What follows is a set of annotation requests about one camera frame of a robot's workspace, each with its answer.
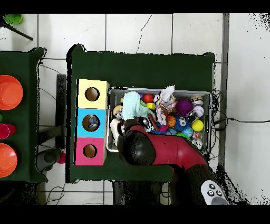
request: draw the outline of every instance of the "orange plate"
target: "orange plate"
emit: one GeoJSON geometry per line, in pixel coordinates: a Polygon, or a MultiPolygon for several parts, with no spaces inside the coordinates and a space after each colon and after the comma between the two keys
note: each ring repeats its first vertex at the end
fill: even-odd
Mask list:
{"type": "Polygon", "coordinates": [[[17,166],[17,155],[7,144],[0,143],[0,178],[13,173],[17,166]]]}

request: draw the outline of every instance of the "blue box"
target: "blue box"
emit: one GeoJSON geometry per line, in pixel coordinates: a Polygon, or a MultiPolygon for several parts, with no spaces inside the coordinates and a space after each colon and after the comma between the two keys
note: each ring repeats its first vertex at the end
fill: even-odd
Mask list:
{"type": "Polygon", "coordinates": [[[94,137],[103,138],[107,130],[107,119],[105,109],[83,109],[78,108],[78,126],[77,126],[77,137],[94,137]],[[89,132],[84,129],[82,123],[83,119],[87,115],[96,115],[99,119],[100,125],[98,129],[93,132],[89,132]]]}

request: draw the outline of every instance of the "green mat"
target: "green mat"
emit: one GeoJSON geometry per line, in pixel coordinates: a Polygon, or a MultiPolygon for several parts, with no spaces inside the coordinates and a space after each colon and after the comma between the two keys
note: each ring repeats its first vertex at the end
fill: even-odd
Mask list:
{"type": "Polygon", "coordinates": [[[1,143],[8,144],[17,153],[15,171],[0,181],[43,182],[43,176],[35,167],[37,146],[37,64],[45,50],[36,48],[30,52],[0,51],[0,74],[15,77],[22,85],[22,102],[12,110],[1,110],[2,123],[14,124],[17,131],[1,143]]]}
{"type": "MultiPolygon", "coordinates": [[[[178,90],[212,92],[213,63],[215,55],[153,55],[123,54],[113,52],[86,52],[82,45],[74,45],[67,53],[67,89],[71,90],[71,127],[67,134],[74,133],[76,79],[106,80],[111,87],[136,87],[163,89],[175,83],[178,90]]],[[[66,164],[67,181],[75,180],[172,180],[173,171],[168,165],[125,165],[117,153],[108,152],[103,166],[73,165],[74,137],[70,137],[70,163],[66,164]]]]}

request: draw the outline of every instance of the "green cup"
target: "green cup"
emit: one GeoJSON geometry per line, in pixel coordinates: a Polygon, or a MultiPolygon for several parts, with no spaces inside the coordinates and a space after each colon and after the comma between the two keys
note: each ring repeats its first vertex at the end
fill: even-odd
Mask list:
{"type": "Polygon", "coordinates": [[[5,14],[5,21],[10,25],[20,24],[23,20],[22,14],[5,14]]]}

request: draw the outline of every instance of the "shape sorter box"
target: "shape sorter box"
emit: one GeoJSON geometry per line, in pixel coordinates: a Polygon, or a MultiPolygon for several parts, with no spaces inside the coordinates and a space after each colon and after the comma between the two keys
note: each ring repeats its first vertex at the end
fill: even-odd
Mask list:
{"type": "Polygon", "coordinates": [[[76,139],[76,166],[101,166],[103,165],[106,156],[106,138],[85,138],[77,137],[76,139]],[[97,153],[94,157],[89,158],[84,155],[83,149],[87,145],[93,145],[97,149],[97,153]]]}
{"type": "Polygon", "coordinates": [[[107,93],[110,85],[106,81],[79,79],[78,90],[78,107],[91,109],[107,109],[107,93]],[[86,97],[86,91],[89,88],[94,88],[98,92],[98,97],[95,101],[90,101],[86,97]]]}
{"type": "Polygon", "coordinates": [[[104,138],[107,132],[107,110],[105,109],[84,109],[78,108],[77,137],[104,138]],[[93,132],[87,131],[83,127],[84,118],[87,115],[94,115],[98,118],[99,127],[93,132]]]}

